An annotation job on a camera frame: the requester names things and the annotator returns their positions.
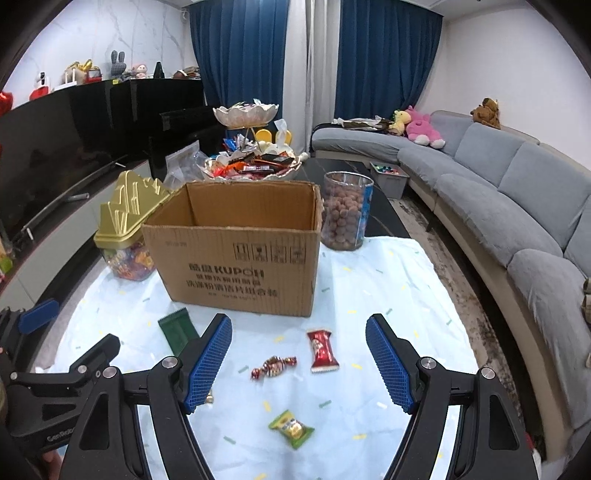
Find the marble wall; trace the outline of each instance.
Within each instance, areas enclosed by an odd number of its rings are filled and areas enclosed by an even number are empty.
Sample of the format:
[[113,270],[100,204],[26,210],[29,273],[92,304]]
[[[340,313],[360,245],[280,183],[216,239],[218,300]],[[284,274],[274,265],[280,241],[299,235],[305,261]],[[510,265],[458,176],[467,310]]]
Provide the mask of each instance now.
[[108,78],[113,50],[125,52],[128,68],[146,64],[149,74],[157,61],[166,76],[196,64],[179,9],[157,0],[73,0],[33,41],[4,91],[14,94],[16,107],[28,101],[39,72],[55,87],[68,65],[87,59]]

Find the candy jar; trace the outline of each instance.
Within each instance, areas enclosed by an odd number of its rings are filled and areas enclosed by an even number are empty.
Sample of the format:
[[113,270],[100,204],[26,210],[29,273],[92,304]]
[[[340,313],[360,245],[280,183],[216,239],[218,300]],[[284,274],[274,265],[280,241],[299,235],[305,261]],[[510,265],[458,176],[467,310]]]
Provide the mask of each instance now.
[[142,281],[155,270],[141,226],[169,197],[159,180],[143,179],[133,171],[119,175],[111,201],[100,206],[95,233],[95,244],[115,276]]
[[357,250],[363,244],[374,181],[358,173],[324,175],[321,239],[333,250]]

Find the yellow stuffed toy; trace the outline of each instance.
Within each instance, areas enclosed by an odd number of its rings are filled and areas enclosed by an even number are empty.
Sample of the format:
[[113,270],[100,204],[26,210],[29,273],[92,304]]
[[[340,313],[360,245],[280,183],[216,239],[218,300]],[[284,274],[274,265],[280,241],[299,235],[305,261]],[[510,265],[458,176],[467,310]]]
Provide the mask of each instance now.
[[406,126],[412,121],[408,112],[396,110],[392,116],[394,122],[390,122],[388,133],[392,135],[404,135]]

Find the red candy wrapper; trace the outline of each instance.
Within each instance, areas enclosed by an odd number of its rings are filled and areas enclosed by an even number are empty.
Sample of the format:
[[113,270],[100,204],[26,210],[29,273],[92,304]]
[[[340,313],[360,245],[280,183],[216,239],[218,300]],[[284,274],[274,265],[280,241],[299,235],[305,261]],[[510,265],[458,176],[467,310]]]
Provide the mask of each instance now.
[[338,370],[339,363],[330,346],[330,330],[309,330],[308,338],[314,350],[314,363],[312,364],[312,373],[329,372]]
[[278,356],[272,356],[267,360],[262,367],[254,368],[251,372],[251,380],[258,380],[263,376],[277,377],[283,373],[285,367],[294,367],[297,365],[297,358],[294,356],[288,356],[286,358],[280,358]]

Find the brown teddy bear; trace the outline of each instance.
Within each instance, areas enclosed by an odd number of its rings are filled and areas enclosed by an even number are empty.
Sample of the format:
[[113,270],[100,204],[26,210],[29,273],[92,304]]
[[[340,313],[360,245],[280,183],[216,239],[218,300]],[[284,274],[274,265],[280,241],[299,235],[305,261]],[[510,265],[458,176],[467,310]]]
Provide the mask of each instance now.
[[470,112],[472,119],[479,124],[496,129],[501,129],[499,122],[499,106],[492,98],[485,98],[482,105]]

